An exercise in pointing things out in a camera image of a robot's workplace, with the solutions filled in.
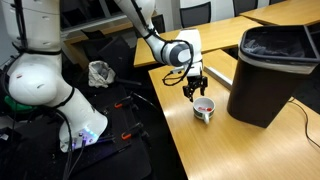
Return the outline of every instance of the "white cloth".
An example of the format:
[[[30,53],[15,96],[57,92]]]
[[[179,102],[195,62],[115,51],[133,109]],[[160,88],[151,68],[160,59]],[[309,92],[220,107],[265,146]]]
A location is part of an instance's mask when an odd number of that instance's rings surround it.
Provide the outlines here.
[[[89,86],[107,88],[108,84],[114,82],[116,73],[104,61],[93,61],[89,63]]]

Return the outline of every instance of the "red clip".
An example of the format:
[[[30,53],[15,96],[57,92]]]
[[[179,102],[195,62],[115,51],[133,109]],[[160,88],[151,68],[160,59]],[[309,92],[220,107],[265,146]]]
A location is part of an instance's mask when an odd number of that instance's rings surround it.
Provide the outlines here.
[[[122,140],[128,140],[129,138],[131,138],[131,134],[122,133],[121,138]]]
[[[122,105],[123,105],[123,104],[121,104],[121,103],[119,103],[119,104],[116,103],[116,104],[114,104],[114,108],[116,108],[116,109],[121,108]]]

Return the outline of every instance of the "black trash can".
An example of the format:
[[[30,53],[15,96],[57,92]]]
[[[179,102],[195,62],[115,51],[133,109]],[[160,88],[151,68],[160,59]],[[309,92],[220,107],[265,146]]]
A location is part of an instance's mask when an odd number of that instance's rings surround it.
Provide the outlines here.
[[[238,55],[227,110],[240,121],[264,128],[320,62],[302,25],[249,29]]]

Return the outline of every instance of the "desk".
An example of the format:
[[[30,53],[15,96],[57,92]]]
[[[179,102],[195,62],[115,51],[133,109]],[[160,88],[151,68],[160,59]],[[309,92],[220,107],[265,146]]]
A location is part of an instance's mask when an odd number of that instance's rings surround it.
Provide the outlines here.
[[[122,30],[126,30],[129,28],[132,28],[133,25],[131,21],[128,18],[118,19],[115,21],[108,22],[104,25],[101,25],[101,27],[97,27],[103,34],[111,34],[115,32],[119,32]],[[82,47],[76,44],[87,40],[87,36],[85,36],[82,32],[73,32],[70,33],[67,37],[67,39],[64,41],[66,47],[69,49],[69,51],[72,53],[72,55],[75,57],[77,63],[81,66],[82,69],[85,69],[89,61],[86,58],[85,54],[82,51]]]
[[[240,15],[262,24],[310,26],[320,22],[320,1],[287,0]]]
[[[204,54],[204,65],[233,79],[236,60],[221,50]],[[287,104],[268,128],[232,118],[227,112],[229,91],[208,76],[206,96],[216,103],[206,125],[193,116],[192,104],[180,84],[168,87],[162,78],[172,67],[149,71],[188,179],[318,179],[320,149],[304,134],[305,115]],[[194,97],[199,97],[197,90]],[[308,132],[320,142],[320,117],[300,104],[309,116]]]
[[[230,18],[195,26],[200,32],[202,53],[217,49],[237,47],[243,33],[253,27],[261,26],[244,17]],[[160,34],[163,39],[175,39],[180,30]],[[144,39],[139,38],[134,58],[134,67],[141,67],[157,63]]]

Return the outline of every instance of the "cable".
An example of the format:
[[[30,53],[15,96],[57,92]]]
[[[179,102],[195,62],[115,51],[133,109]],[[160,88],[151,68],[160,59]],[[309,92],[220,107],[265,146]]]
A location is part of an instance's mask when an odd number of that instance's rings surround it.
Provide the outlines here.
[[[14,0],[16,21],[20,35],[20,42],[23,49],[28,49],[28,40],[26,33],[26,26],[23,14],[22,0]]]
[[[12,59],[12,61],[8,64],[8,65],[5,65],[4,67],[3,67],[3,72],[2,72],[2,75],[1,75],[1,87],[2,87],[2,89],[3,89],[3,91],[10,97],[10,98],[12,98],[11,97],[11,95],[10,95],[10,93],[9,93],[9,90],[7,89],[7,86],[6,86],[6,75],[7,75],[7,73],[8,73],[8,71],[9,71],[9,69],[10,69],[10,67],[13,65],[13,63],[17,60],[17,59],[19,59],[21,56],[23,55],[23,53],[21,53],[21,54],[19,54],[17,57],[14,57],[14,56],[11,56],[11,58],[10,59]]]
[[[0,68],[1,68],[2,66],[4,66],[5,64],[7,64],[8,61],[10,61],[12,58],[13,58],[13,56],[11,56],[9,59],[7,59],[6,61],[4,61],[4,63],[2,63],[2,64],[0,65]]]
[[[71,173],[72,173],[72,171],[73,171],[74,167],[75,167],[75,166],[76,166],[76,164],[78,163],[78,161],[79,161],[79,159],[80,159],[80,157],[81,157],[81,155],[82,155],[82,153],[83,153],[84,147],[86,146],[86,141],[87,141],[87,138],[84,136],[84,137],[82,138],[82,145],[81,145],[81,151],[80,151],[80,154],[79,154],[78,158],[76,159],[76,161],[74,162],[74,164],[73,164],[72,168],[70,169],[69,174],[68,174],[68,178],[67,178],[67,179],[69,179],[69,177],[70,177],[70,175],[71,175]]]
[[[135,92],[131,92],[131,94],[135,95],[136,97],[144,100],[145,102],[147,102],[148,104],[150,104],[154,109],[156,109],[158,112],[161,112],[156,105],[154,105],[151,101],[149,101],[148,99],[142,97],[141,95],[135,93]]]
[[[293,98],[292,100],[289,100],[288,102],[289,102],[289,103],[292,103],[292,104],[294,104],[294,105],[296,105],[296,106],[298,106],[298,107],[303,111],[304,115],[306,116],[305,134],[306,134],[307,139],[308,139],[309,141],[311,141],[314,145],[316,145],[318,148],[320,148],[320,145],[317,144],[315,141],[313,141],[313,140],[309,137],[309,135],[308,135],[308,124],[309,124],[308,114],[307,114],[306,111],[303,109],[303,107],[301,107],[299,104],[293,102],[293,100],[295,100],[295,98]]]
[[[16,118],[17,118],[17,102],[15,102],[15,111],[13,115],[13,122],[12,122],[12,131],[11,131],[11,142],[13,142],[13,131],[14,131],[14,126],[16,124]]]
[[[148,30],[148,32],[149,32],[149,34],[148,34],[146,37],[143,37],[143,38],[144,38],[144,39],[147,39],[147,38],[149,38],[150,36],[154,36],[154,37],[156,37],[157,39],[159,39],[160,41],[163,41],[163,42],[165,43],[165,44],[163,45],[162,49],[161,49],[161,52],[160,52],[160,54],[161,54],[161,60],[162,60],[162,62],[163,62],[164,64],[169,64],[168,62],[165,63],[165,61],[164,61],[164,59],[163,59],[163,50],[164,50],[164,48],[166,47],[167,44],[169,44],[169,43],[175,43],[175,42],[183,42],[183,43],[185,43],[185,44],[188,46],[188,48],[189,48],[189,50],[190,50],[190,62],[189,62],[189,65],[188,65],[187,69],[185,70],[184,74],[183,74],[182,76],[180,76],[180,77],[167,78],[169,75],[172,74],[172,73],[170,72],[170,73],[168,73],[168,74],[162,79],[163,84],[166,85],[166,86],[174,86],[174,85],[180,83],[180,82],[183,81],[183,79],[187,76],[189,70],[190,70],[191,67],[192,67],[192,64],[193,64],[193,56],[194,56],[193,47],[190,45],[190,43],[189,43],[188,41],[185,41],[185,40],[178,40],[178,39],[176,39],[176,40],[167,41],[167,40],[162,39],[160,36],[158,36],[158,35],[155,33],[155,28],[149,29],[148,24],[146,23],[143,15],[142,15],[142,13],[141,13],[141,7],[138,6],[138,4],[135,2],[135,0],[131,0],[131,3],[132,3],[132,5],[133,5],[134,9],[136,10],[136,13],[137,13],[137,15],[138,15],[138,17],[139,17],[142,25],[143,25],[144,28],[145,28],[146,30]],[[179,79],[179,80],[176,81],[176,82],[174,82],[174,83],[171,83],[171,84],[168,84],[168,83],[166,82],[167,80],[175,80],[175,79]]]
[[[72,135],[71,135],[71,127],[68,121],[68,118],[58,109],[56,109],[57,115],[59,115],[67,124],[68,132],[69,132],[69,145],[68,145],[68,158],[67,162],[65,164],[64,172],[63,172],[63,180],[68,179],[69,170],[71,166],[71,160],[72,160]]]

